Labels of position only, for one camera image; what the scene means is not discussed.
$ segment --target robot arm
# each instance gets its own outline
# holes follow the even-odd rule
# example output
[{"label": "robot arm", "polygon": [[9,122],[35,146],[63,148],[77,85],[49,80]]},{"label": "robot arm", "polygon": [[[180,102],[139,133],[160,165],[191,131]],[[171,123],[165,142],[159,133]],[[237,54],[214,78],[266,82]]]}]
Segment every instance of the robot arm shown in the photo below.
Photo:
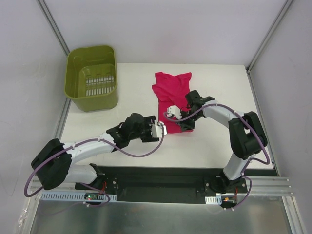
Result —
[{"label": "robot arm", "polygon": [[94,139],[72,143],[61,143],[58,139],[53,139],[46,144],[31,165],[35,170],[49,157],[69,148],[37,171],[43,188],[50,190],[63,182],[91,184],[101,177],[97,166],[75,165],[75,163],[98,154],[113,152],[116,150],[114,146],[122,149],[134,139],[139,138],[142,142],[159,141],[159,138],[166,134],[166,128],[162,122],[155,124],[155,119],[155,116],[143,117],[133,113],[125,122]]},{"label": "robot arm", "polygon": [[[194,129],[195,122],[201,118],[212,118],[229,129],[232,156],[228,164],[223,169],[220,177],[209,183],[210,188],[218,193],[226,193],[231,187],[241,180],[242,171],[247,167],[250,159],[261,151],[261,147],[255,136],[251,132],[245,131],[242,121],[229,109],[225,108],[213,97],[202,98],[197,90],[193,90],[185,96],[188,102],[188,111],[181,111],[176,106],[171,106],[167,110],[168,117],[177,119],[190,118],[178,122],[183,131]],[[201,111],[202,106],[210,105]],[[264,134],[260,120],[255,112],[243,113],[237,112],[248,124],[255,130],[262,144],[267,146],[268,141]]]}]

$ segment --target metal frame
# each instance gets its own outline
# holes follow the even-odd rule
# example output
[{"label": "metal frame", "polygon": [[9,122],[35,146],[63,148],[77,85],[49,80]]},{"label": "metal frame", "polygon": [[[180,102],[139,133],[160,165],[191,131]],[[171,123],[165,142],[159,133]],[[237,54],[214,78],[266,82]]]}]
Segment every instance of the metal frame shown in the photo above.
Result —
[{"label": "metal frame", "polygon": [[252,68],[254,67],[255,63],[257,62],[259,56],[262,54],[262,52],[264,51],[266,45],[269,43],[272,35],[274,34],[274,32],[276,31],[276,29],[278,28],[278,26],[280,25],[281,21],[283,20],[283,18],[285,17],[286,13],[288,12],[290,6],[292,5],[292,3],[295,0],[286,0],[282,9],[278,12],[275,20],[273,21],[271,27],[269,28],[267,34],[265,35],[264,39],[262,40],[259,48],[257,49],[256,54],[254,55],[252,61],[250,62],[250,64],[247,66],[247,71],[251,71]]},{"label": "metal frame", "polygon": [[[64,53],[66,55],[69,54],[70,50],[55,22],[53,19],[53,16],[44,0],[37,0],[39,7],[41,8],[43,14],[45,15],[49,25],[51,26],[51,29],[53,30],[56,38],[58,39],[61,48],[63,49]],[[266,48],[266,45],[269,43],[270,38],[273,36],[274,32],[278,28],[279,24],[283,20],[284,16],[286,15],[287,11],[289,10],[290,6],[294,0],[286,0],[283,7],[281,8],[278,16],[275,18],[273,24],[271,25],[270,29],[268,30],[267,34],[265,35],[262,43],[260,44],[256,54],[254,55],[250,65],[247,67],[247,75],[250,81],[250,86],[253,92],[254,100],[258,109],[260,120],[263,123],[262,114],[261,114],[261,108],[258,103],[257,95],[254,90],[252,77],[250,76],[250,71],[256,64],[259,56],[262,54],[263,50]],[[58,126],[56,128],[55,137],[60,138],[66,123],[66,118],[68,115],[70,107],[70,100],[66,99],[62,114],[60,116]],[[271,156],[273,156],[272,149],[270,145],[268,145],[269,152]],[[278,166],[276,165],[276,162],[273,158],[275,169],[277,171]],[[301,221],[300,214],[298,212],[298,207],[296,205],[295,197],[292,191],[292,187],[290,185],[290,182],[285,177],[274,177],[274,176],[268,176],[268,177],[259,177],[259,176],[251,176],[251,179],[253,180],[253,188],[251,195],[267,195],[267,196],[281,196],[284,202],[287,218],[289,221],[289,224],[291,226],[292,233],[294,234],[301,234],[306,233],[306,230],[304,228],[304,225]],[[34,183],[31,187],[32,189],[35,189],[38,186],[38,181],[34,179]],[[74,188],[74,184],[64,184],[63,187],[58,188],[57,191],[70,191]],[[27,234],[30,232],[36,209],[39,203],[40,195],[37,195],[29,200],[27,200],[26,208],[26,216],[21,216],[19,223],[21,222],[22,226],[19,229],[20,234]]]},{"label": "metal frame", "polygon": [[268,132],[267,132],[267,129],[265,127],[265,123],[263,121],[262,111],[261,111],[261,107],[260,107],[260,104],[259,104],[259,101],[258,101],[258,95],[256,93],[256,90],[254,88],[254,84],[253,84],[253,81],[252,81],[252,75],[251,75],[250,71],[246,70],[246,72],[247,72],[247,77],[248,77],[248,80],[249,80],[250,88],[252,90],[255,106],[256,106],[257,111],[258,111],[259,119],[260,119],[260,122],[262,123],[262,127],[263,127],[263,130],[264,130],[264,133],[265,133],[265,135],[268,138],[268,146],[267,147],[268,147],[268,151],[269,151],[269,154],[270,154],[270,157],[271,157],[271,160],[272,160],[273,168],[276,170],[277,174],[280,175],[279,172],[278,172],[278,165],[277,165],[277,162],[276,162],[276,160],[274,158],[274,153],[273,153],[273,150],[272,150],[272,147],[271,147],[271,144],[270,144],[270,139],[268,137]]}]

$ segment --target white tabletop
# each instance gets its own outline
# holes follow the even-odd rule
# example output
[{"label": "white tabletop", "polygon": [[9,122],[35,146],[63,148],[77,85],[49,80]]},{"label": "white tabletop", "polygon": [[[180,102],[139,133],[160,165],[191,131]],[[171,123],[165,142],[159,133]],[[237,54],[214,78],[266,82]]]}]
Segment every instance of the white tabletop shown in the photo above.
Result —
[{"label": "white tabletop", "polygon": [[[202,97],[212,96],[237,111],[257,112],[243,65],[121,63],[117,64],[118,105],[111,110],[85,113],[72,102],[61,141],[73,142],[96,137],[123,122],[133,112],[158,118],[158,100],[152,91],[156,72],[171,75],[192,72],[190,90],[197,89]],[[131,141],[124,150],[139,155],[151,151],[157,144],[142,143],[137,139]],[[132,158],[113,152],[88,158],[78,164],[223,168],[231,154],[229,130],[206,118],[198,120],[191,133],[165,136],[159,150],[148,157]],[[265,159],[262,152],[257,157]],[[272,165],[254,161],[249,168],[272,168]]]}]

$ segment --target white wall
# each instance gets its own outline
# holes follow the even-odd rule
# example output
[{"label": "white wall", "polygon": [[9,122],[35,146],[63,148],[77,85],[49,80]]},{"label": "white wall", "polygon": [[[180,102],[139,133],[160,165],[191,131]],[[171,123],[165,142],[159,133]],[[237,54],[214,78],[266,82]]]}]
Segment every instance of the white wall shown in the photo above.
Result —
[{"label": "white wall", "polygon": [[1,0],[0,22],[0,232],[10,234],[65,101],[66,58],[35,0]]},{"label": "white wall", "polygon": [[297,0],[252,70],[282,176],[312,233],[312,1]]},{"label": "white wall", "polygon": [[248,65],[285,0],[46,0],[69,48],[125,63]]}]

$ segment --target metal floor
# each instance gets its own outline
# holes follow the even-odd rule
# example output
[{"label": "metal floor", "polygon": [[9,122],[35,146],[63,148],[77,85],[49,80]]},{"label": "metal floor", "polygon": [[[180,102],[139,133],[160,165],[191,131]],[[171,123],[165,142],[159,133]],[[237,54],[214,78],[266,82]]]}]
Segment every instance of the metal floor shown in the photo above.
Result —
[{"label": "metal floor", "polygon": [[47,215],[72,202],[40,201],[31,234],[287,234],[282,198],[249,197],[234,211],[218,205],[111,202],[83,204]]}]

